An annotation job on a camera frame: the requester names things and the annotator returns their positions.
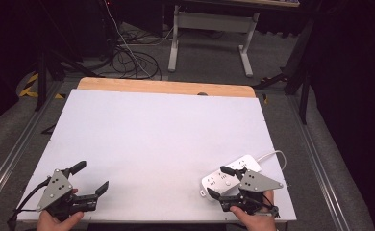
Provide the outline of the person's right hand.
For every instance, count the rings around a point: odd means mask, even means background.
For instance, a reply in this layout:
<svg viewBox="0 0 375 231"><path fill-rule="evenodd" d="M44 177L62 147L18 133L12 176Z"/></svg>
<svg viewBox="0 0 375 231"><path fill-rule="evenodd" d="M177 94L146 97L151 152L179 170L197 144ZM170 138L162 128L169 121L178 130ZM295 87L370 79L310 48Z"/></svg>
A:
<svg viewBox="0 0 375 231"><path fill-rule="evenodd" d="M277 231L273 216L248 215L237 206L232 206L230 211L245 225L247 231Z"/></svg>

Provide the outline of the white metal desk frame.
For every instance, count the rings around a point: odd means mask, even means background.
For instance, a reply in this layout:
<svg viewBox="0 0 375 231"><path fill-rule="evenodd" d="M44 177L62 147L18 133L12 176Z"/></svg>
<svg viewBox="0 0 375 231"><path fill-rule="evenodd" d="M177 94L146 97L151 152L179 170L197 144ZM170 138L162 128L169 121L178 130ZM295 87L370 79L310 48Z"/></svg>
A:
<svg viewBox="0 0 375 231"><path fill-rule="evenodd" d="M208 14L208 13L187 13L176 5L173 11L173 38L170 47L170 56L168 62L168 71L174 72L178 57L178 32L183 29L214 30L231 33L245 33L246 39L237 49L241 58L245 76L253 76L252 66L248 57L248 49L251 44L256 26L259 21L259 14L254 13L251 17Z"/></svg>

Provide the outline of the person's left hand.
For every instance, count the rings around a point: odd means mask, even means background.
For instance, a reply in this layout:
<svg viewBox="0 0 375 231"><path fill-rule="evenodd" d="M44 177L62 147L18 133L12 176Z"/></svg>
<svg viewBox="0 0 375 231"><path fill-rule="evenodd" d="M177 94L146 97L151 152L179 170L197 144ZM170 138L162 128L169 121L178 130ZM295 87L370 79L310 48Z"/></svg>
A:
<svg viewBox="0 0 375 231"><path fill-rule="evenodd" d="M77 212L65 221L59 221L52 217L47 211L39 214L37 231L70 231L83 218L83 212Z"/></svg>

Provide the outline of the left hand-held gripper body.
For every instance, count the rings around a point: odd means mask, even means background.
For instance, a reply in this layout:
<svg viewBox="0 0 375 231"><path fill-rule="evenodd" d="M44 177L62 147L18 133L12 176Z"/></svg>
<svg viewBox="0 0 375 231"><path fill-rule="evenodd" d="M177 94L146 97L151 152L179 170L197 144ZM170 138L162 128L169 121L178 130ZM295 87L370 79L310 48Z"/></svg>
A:
<svg viewBox="0 0 375 231"><path fill-rule="evenodd" d="M36 211L47 211L58 221L65 221L78 212L96 210L98 195L89 194L78 196L69 182L69 175L76 174L78 169L56 169L51 176L46 189L37 205Z"/></svg>

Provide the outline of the yellow black floor tape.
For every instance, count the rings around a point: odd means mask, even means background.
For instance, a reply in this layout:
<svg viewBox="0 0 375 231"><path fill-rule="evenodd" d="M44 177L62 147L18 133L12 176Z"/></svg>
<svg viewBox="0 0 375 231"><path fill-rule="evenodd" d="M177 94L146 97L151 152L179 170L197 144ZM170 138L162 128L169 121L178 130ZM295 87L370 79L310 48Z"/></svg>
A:
<svg viewBox="0 0 375 231"><path fill-rule="evenodd" d="M23 90L20 92L19 96L20 97L24 97L24 96L28 96L28 97L34 97L34 98L37 98L38 97L38 93L36 91L32 91L32 87L34 86L35 84L35 81L38 79L38 74L35 72L30 78L29 80L26 82Z"/></svg>

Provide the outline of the white power strip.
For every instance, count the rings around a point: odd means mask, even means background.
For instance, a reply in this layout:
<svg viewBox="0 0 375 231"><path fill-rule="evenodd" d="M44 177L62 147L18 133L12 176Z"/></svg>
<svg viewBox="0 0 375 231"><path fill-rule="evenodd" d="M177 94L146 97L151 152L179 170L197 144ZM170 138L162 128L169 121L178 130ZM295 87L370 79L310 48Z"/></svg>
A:
<svg viewBox="0 0 375 231"><path fill-rule="evenodd" d="M231 162L227 167L232 169L247 168L260 172L262 170L260 164L251 155L244 155L237 160ZM199 191L202 197L213 201L213 198L208 193L208 188L220 194L226 194L232 191L239 184L239 180L235 176L223 173L220 169L210 173L201 180L201 190Z"/></svg>

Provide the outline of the aluminium floor rail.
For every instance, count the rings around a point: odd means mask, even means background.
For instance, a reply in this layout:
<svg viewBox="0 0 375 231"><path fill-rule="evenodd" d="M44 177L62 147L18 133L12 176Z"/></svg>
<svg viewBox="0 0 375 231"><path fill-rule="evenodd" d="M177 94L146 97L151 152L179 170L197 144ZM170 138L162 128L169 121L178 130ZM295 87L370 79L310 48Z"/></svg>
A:
<svg viewBox="0 0 375 231"><path fill-rule="evenodd" d="M0 193L62 85L62 81L48 85L45 102L39 110L37 98L23 97L0 116Z"/></svg>
<svg viewBox="0 0 375 231"><path fill-rule="evenodd" d="M287 101L295 116L297 127L300 129L302 139L307 148L307 153L312 165L312 169L314 171L322 195L325 199L326 205L331 214L334 225L337 231L351 231L345 215L340 208L336 192L318 155L310 130L308 126L305 125L301 120L296 98L294 96L288 96Z"/></svg>

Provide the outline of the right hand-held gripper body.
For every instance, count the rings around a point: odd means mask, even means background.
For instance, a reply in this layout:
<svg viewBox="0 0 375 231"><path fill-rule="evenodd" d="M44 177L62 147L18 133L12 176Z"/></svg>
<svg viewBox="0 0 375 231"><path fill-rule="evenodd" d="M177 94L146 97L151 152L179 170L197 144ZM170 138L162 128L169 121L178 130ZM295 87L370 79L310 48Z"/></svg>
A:
<svg viewBox="0 0 375 231"><path fill-rule="evenodd" d="M264 194L267 191L281 189L284 185L254 170L246 169L239 180L239 193L233 196L220 196L219 203L224 212L232 206L239 207L248 215L279 217L279 208Z"/></svg>

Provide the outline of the black metal stand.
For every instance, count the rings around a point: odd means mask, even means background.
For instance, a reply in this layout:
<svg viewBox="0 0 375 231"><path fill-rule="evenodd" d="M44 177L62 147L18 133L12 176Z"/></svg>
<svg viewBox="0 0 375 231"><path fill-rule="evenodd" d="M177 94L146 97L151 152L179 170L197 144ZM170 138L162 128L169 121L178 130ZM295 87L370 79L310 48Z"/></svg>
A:
<svg viewBox="0 0 375 231"><path fill-rule="evenodd" d="M65 78L63 63L86 76L95 73L80 64L80 51L76 46L74 31L66 10L68 0L30 0L34 8L32 18L36 32L38 51L38 99L36 111L40 111L47 99L47 72L52 78L62 81Z"/></svg>
<svg viewBox="0 0 375 231"><path fill-rule="evenodd" d="M287 84L284 86L284 93L286 95L294 95L298 90L301 90L298 114L304 124L307 124L306 112L311 84L309 73L311 67L308 64L305 64L302 59L309 43L313 25L314 20L310 18L295 43L282 72L270 79L266 78L264 81L253 86L253 89L255 90L262 90L278 83L279 81L287 79Z"/></svg>

